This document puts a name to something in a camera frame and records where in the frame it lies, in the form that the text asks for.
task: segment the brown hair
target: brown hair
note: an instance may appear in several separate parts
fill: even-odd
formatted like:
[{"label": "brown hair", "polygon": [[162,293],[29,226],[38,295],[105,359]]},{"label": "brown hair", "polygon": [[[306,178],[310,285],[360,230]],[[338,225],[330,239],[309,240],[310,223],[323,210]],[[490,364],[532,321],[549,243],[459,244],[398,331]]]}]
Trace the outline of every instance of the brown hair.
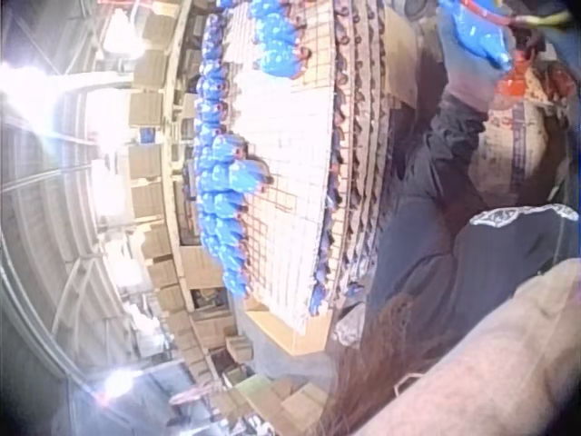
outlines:
[{"label": "brown hair", "polygon": [[336,386],[323,411],[316,434],[352,434],[395,398],[395,386],[406,374],[425,372],[451,337],[428,342],[407,338],[413,300],[408,295],[394,297],[377,319],[366,322],[359,349],[342,349],[337,359]]}]

